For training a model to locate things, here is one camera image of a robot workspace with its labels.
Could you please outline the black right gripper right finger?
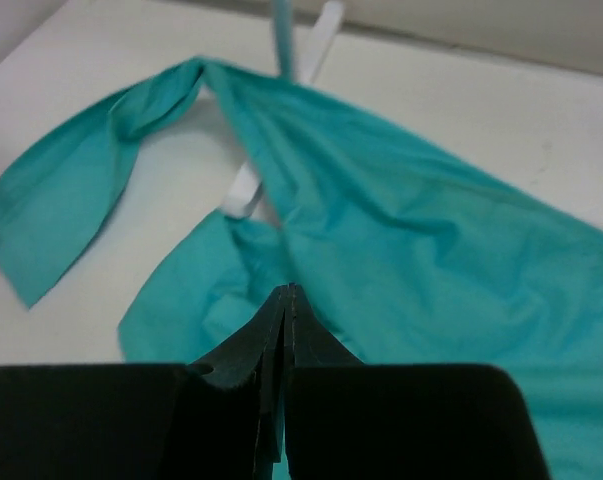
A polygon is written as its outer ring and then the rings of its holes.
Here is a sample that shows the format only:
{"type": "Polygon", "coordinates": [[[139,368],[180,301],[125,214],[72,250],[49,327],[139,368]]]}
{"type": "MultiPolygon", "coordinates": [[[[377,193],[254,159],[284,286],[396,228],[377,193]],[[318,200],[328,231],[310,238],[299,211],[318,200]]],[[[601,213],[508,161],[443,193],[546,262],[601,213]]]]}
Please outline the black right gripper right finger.
{"type": "Polygon", "coordinates": [[[368,365],[287,290],[285,447],[294,479],[545,479],[522,393],[482,364],[368,365]]]}

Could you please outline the teal trousers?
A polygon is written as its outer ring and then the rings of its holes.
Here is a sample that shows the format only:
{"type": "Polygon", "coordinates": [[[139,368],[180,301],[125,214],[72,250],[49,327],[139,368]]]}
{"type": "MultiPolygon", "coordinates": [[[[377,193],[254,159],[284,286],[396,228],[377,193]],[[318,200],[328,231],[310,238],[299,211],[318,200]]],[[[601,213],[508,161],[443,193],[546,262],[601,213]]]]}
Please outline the teal trousers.
{"type": "Polygon", "coordinates": [[[603,231],[372,113],[195,57],[123,88],[0,176],[0,271],[34,305],[115,210],[143,141],[202,87],[278,225],[210,213],[119,325],[129,361],[196,359],[278,285],[374,363],[479,362],[520,385],[555,479],[603,479],[603,231]]]}

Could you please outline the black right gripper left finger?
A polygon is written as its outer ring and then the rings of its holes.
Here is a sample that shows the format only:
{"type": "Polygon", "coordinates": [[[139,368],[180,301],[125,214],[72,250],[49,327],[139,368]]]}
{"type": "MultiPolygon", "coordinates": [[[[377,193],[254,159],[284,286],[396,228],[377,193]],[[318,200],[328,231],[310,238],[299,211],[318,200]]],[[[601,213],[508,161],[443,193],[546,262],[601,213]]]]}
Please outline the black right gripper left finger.
{"type": "Polygon", "coordinates": [[[0,479],[262,479],[286,290],[190,364],[0,366],[0,479]]]}

